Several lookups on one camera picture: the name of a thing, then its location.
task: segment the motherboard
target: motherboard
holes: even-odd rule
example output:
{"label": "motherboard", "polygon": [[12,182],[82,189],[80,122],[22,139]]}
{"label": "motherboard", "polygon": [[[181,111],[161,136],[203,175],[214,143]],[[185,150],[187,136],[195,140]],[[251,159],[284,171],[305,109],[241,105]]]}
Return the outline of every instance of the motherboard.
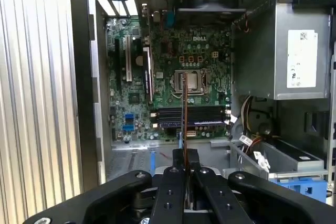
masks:
{"label": "motherboard", "polygon": [[230,27],[167,29],[152,23],[149,31],[131,17],[107,20],[106,31],[114,141],[176,140],[182,73],[187,74],[187,104],[194,119],[188,138],[228,135]]}

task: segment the corrugated metal panel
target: corrugated metal panel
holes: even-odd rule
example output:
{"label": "corrugated metal panel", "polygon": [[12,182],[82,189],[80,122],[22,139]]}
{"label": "corrugated metal panel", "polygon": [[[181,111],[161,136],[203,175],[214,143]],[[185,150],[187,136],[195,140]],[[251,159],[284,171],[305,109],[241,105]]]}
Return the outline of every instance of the corrugated metal panel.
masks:
{"label": "corrugated metal panel", "polygon": [[81,193],[70,0],[0,0],[0,223]]}

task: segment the green motherboard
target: green motherboard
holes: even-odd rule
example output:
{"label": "green motherboard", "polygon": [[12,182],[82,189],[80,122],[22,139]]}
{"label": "green motherboard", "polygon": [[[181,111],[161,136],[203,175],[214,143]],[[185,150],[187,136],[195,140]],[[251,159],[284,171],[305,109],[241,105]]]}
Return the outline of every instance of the green motherboard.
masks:
{"label": "green motherboard", "polygon": [[[144,33],[150,36],[145,39]],[[113,140],[175,140],[176,130],[153,123],[151,112],[181,107],[182,72],[188,78],[188,106],[228,107],[230,38],[230,27],[164,29],[162,24],[152,23],[149,32],[148,25],[142,27],[137,17],[107,20]],[[145,98],[143,56],[143,46],[149,44],[148,40],[153,66],[150,102]],[[227,136],[229,128],[196,126],[189,130],[193,131],[191,139],[197,139]]]}

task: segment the cpu socket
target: cpu socket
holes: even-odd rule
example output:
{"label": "cpu socket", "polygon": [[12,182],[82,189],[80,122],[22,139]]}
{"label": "cpu socket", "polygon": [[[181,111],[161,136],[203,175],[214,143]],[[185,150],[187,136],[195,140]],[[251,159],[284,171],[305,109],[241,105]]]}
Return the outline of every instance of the cpu socket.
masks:
{"label": "cpu socket", "polygon": [[171,86],[175,93],[182,93],[183,90],[183,73],[187,74],[188,93],[189,94],[204,94],[204,84],[206,85],[206,71],[199,69],[190,70],[175,70],[171,77]]}

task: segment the pcie slot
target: pcie slot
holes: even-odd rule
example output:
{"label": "pcie slot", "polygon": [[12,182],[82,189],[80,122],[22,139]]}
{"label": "pcie slot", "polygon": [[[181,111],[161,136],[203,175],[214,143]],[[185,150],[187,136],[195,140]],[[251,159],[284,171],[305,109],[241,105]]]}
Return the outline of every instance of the pcie slot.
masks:
{"label": "pcie slot", "polygon": [[132,81],[132,60],[131,60],[131,36],[126,36],[126,47],[125,47],[125,56],[126,56],[126,81]]}

